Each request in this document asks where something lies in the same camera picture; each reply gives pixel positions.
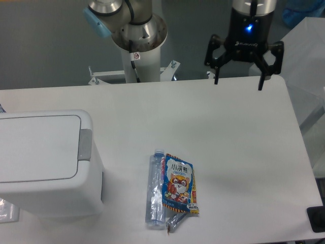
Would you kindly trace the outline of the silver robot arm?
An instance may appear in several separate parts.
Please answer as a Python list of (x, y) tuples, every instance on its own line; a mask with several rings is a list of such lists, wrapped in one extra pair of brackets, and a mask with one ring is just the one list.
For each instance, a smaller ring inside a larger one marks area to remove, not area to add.
[[(225, 39), (212, 35), (204, 65), (214, 80), (230, 61), (255, 64), (258, 89), (281, 73), (284, 43), (268, 43), (275, 1), (233, 1)], [(167, 39), (164, 20), (153, 13), (152, 1), (90, 1), (83, 10), (88, 24), (102, 38), (111, 37), (122, 54), (127, 83), (161, 81), (160, 48)]]

